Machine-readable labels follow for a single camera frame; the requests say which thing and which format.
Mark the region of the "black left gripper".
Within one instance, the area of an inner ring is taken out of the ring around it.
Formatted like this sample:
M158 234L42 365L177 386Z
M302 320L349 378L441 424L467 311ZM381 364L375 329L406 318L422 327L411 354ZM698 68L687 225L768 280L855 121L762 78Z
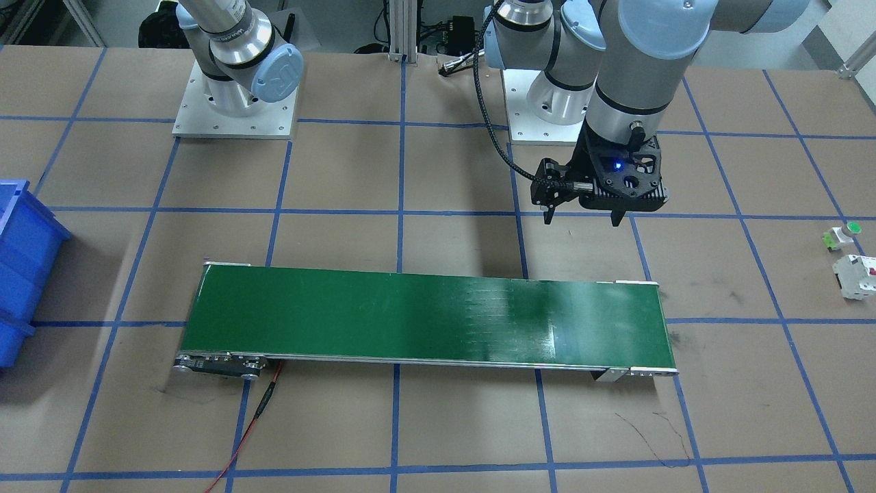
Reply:
M656 136L645 138L639 128L627 142L602 138L584 126L570 161L561 165L544 158L530 184L530 199L550 225L556 208L577 200L582 208L609 210L613 227L625 213L654 212L669 200L661 181L661 149Z

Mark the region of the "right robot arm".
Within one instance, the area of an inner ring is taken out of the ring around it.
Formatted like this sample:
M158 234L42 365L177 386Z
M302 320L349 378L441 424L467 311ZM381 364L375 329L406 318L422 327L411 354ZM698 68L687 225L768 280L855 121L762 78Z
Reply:
M237 82L266 103L297 90L302 53L247 1L179 1L176 16L201 71L211 78Z

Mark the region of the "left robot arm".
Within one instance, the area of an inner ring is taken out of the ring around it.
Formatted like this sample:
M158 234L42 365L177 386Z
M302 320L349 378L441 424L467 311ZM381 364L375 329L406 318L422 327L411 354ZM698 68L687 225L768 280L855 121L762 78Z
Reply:
M656 134L692 60L712 31L788 28L806 1L495 1L475 41L492 68L537 70L529 104L557 125L581 124L567 164L545 158L529 173L530 199L550 224L576 200L654 212L669 199Z

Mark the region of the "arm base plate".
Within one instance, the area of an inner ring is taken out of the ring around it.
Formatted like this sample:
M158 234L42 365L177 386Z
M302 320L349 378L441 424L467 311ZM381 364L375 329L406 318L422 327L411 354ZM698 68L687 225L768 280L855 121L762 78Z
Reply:
M514 143L575 146L595 84L567 90L539 70L507 69L502 76Z
M172 134L181 138L275 138L293 130L298 93L281 102L257 99L237 82L216 81L195 62Z

